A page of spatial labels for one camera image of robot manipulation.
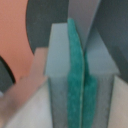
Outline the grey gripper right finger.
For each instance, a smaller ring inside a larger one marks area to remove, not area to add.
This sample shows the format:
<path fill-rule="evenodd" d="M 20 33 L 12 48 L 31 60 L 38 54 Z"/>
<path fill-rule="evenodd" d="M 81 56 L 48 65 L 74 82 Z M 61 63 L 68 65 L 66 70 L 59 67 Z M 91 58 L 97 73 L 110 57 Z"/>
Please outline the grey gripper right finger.
<path fill-rule="evenodd" d="M 87 41 L 85 66 L 82 128 L 107 128 L 113 80 L 120 72 L 96 28 Z"/>

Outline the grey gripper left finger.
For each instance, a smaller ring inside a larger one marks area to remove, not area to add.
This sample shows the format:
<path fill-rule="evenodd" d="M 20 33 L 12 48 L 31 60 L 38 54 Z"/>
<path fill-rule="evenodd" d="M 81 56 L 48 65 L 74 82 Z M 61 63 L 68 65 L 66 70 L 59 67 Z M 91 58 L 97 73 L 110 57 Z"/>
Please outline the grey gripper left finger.
<path fill-rule="evenodd" d="M 51 89 L 54 128 L 81 127 L 83 57 L 73 19 L 51 27 L 46 75 Z"/>

